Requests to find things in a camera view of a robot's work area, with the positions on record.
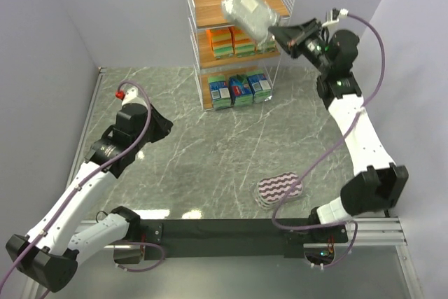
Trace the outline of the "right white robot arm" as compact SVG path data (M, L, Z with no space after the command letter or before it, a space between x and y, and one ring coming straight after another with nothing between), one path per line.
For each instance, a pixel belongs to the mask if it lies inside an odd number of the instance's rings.
M340 29L325 39L327 28L327 23L313 19L296 26L270 27L269 32L291 58L304 56L318 70L317 93L342 133L333 147L346 145L354 176L339 197L312 210L308 225L282 225L274 219L273 224L282 230L328 228L357 215L392 209L409 178L406 166L397 165L383 147L368 116L366 106L375 95L363 96L352 71L359 37Z

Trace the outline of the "purple wavy sponge pack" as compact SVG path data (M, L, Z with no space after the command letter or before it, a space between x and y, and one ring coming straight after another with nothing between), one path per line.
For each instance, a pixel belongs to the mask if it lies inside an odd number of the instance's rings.
M286 202L298 199L303 192L303 185L298 180L299 176L293 172L264 178L253 185L253 199L264 210L275 208L288 191Z

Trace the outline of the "silver mesh scrubber pack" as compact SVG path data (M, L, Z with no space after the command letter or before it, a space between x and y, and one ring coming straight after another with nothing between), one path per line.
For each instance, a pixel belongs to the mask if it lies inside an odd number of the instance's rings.
M281 16L264 0L222 0L223 17L240 28L255 43L263 42L270 26L277 26Z

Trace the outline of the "orange sponge pack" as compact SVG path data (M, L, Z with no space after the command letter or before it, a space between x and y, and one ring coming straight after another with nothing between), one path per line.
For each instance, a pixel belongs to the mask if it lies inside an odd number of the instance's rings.
M271 34L263 42L257 43L255 46L256 54L272 53L276 50L275 37Z
M223 59L234 55L232 35L228 27L208 29L206 30L206 36L213 56L216 59Z
M245 32L236 26L231 26L229 30L232 37L234 55L237 57L245 57L255 54L255 43Z

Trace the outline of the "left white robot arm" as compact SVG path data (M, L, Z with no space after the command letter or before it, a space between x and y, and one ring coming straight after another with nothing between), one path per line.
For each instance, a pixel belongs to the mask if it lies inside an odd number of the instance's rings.
M88 151L84 162L52 209L26 235L13 235L6 250L22 274L56 293L78 266L106 245L144 238L140 215L119 206L82 232L76 228L86 212L131 165L147 144L169 135L172 121L153 106L125 104Z

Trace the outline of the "blue green sponge pack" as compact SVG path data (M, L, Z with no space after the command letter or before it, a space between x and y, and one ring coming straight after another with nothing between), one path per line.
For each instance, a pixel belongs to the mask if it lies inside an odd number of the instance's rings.
M253 93L253 102L262 103L272 98L272 86L262 70L246 73L247 81Z
M253 93L245 74L231 76L229 89L233 107L248 106L253 103Z

